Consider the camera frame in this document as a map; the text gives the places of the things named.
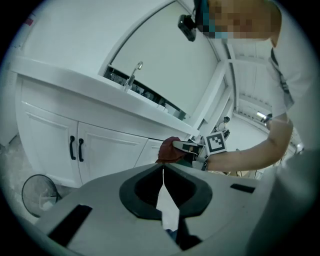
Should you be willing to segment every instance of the forearm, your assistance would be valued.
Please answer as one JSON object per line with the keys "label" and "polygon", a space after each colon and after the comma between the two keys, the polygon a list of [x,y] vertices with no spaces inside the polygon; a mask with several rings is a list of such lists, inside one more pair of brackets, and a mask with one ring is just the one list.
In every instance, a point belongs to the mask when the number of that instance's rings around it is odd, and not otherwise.
{"label": "forearm", "polygon": [[255,171],[276,163],[281,157],[282,155],[267,139],[247,150],[211,155],[207,161],[207,169],[221,172]]}

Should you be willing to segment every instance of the neck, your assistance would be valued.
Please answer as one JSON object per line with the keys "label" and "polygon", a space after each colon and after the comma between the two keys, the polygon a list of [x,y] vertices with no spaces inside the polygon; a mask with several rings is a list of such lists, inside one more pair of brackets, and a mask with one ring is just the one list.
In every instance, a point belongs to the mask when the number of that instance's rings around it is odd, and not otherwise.
{"label": "neck", "polygon": [[273,47],[277,46],[279,34],[281,30],[282,16],[278,7],[273,3],[269,2],[270,7],[270,24],[271,24],[271,43]]}

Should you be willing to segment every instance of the cabinet door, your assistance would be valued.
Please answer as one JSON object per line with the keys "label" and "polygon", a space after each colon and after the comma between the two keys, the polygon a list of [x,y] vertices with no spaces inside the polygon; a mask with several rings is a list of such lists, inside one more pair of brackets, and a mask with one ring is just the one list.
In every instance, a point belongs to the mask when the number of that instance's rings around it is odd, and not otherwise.
{"label": "cabinet door", "polygon": [[[33,169],[56,184],[78,188],[82,185],[77,156],[78,122],[27,103],[23,108],[21,141]],[[70,142],[73,155],[71,159]]]}
{"label": "cabinet door", "polygon": [[80,139],[83,139],[83,161],[79,161],[79,169],[83,183],[133,168],[148,140],[79,122],[78,143]]}
{"label": "cabinet door", "polygon": [[162,140],[148,139],[135,167],[154,164],[158,160],[158,153],[162,142]]}

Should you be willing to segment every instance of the person's arm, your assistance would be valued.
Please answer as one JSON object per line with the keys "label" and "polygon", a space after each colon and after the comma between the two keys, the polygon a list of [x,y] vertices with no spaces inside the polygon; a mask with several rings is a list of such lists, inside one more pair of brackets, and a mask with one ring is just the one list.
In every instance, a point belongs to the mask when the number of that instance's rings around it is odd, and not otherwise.
{"label": "person's arm", "polygon": [[224,152],[208,158],[209,171],[255,171],[279,161],[285,154],[293,125],[284,113],[272,119],[268,138],[260,144],[241,151]]}

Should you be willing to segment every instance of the white countertop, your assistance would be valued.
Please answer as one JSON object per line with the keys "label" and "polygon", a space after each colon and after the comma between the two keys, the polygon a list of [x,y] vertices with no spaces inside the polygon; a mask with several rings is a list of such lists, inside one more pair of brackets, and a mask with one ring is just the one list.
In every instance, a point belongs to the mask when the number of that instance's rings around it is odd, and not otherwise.
{"label": "white countertop", "polygon": [[15,58],[11,69],[20,75],[98,100],[178,131],[199,135],[197,129],[158,109],[153,101],[133,91],[124,92],[123,86],[103,76],[79,73],[23,56]]}

